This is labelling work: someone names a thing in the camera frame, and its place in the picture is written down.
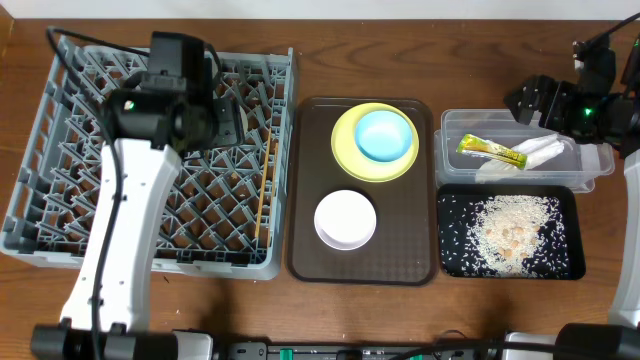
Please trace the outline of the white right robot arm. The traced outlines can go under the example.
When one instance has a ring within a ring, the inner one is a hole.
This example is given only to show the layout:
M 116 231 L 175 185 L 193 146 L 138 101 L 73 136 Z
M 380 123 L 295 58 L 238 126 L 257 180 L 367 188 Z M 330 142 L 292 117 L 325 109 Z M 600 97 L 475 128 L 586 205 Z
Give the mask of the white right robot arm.
M 639 356 L 639 47 L 618 73 L 610 36 L 605 31 L 574 43 L 576 82 L 533 75 L 504 98 L 517 122 L 580 144 L 608 145 L 621 159 L 624 242 L 607 321 L 565 325 L 555 339 L 557 359 Z

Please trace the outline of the white bowl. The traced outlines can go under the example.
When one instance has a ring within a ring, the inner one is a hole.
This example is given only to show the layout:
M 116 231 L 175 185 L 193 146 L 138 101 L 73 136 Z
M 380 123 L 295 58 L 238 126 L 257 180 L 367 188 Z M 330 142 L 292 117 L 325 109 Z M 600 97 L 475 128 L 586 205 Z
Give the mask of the white bowl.
M 364 246 L 375 233 L 377 214 L 359 192 L 338 190 L 326 195 L 314 212 L 318 237 L 330 248 L 351 251 Z

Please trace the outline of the white cup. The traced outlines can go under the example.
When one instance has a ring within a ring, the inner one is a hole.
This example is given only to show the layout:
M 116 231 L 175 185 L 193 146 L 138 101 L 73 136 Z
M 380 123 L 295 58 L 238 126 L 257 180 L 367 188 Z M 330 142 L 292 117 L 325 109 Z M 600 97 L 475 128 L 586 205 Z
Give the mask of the white cup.
M 239 105 L 239 113 L 241 117 L 243 137 L 246 138 L 249 132 L 248 117 L 246 111 L 244 110 L 244 107 L 241 105 Z

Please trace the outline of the yellow green snack wrapper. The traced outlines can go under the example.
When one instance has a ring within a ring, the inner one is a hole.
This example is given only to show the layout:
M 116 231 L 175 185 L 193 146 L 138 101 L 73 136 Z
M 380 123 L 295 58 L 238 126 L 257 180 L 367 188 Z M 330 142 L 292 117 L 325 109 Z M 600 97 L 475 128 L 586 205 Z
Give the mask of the yellow green snack wrapper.
M 456 152 L 473 157 L 498 160 L 515 166 L 518 169 L 524 169 L 528 160 L 528 157 L 523 153 L 472 134 L 465 134 L 463 136 L 457 146 Z

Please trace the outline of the white napkin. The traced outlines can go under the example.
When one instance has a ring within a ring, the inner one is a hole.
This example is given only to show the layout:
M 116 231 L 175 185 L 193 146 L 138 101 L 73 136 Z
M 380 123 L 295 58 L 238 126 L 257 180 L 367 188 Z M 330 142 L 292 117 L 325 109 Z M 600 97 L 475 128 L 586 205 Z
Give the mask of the white napkin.
M 523 170 L 503 161 L 489 160 L 476 172 L 475 180 L 483 183 L 519 176 L 525 170 L 532 170 L 557 157 L 564 149 L 565 145 L 559 140 L 557 134 L 528 139 L 512 147 L 512 150 L 527 156 Z

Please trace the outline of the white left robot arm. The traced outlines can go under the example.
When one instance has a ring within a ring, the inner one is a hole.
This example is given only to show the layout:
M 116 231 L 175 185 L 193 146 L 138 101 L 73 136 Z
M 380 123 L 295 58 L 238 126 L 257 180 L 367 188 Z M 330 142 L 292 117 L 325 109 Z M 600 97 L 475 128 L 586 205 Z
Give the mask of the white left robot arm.
M 31 338 L 39 359 L 214 359 L 212 336 L 152 333 L 150 278 L 170 190 L 193 151 L 241 145 L 246 115 L 216 94 L 221 61 L 203 40 L 154 32 L 148 67 L 95 117 L 104 144 L 88 248 L 57 325 Z

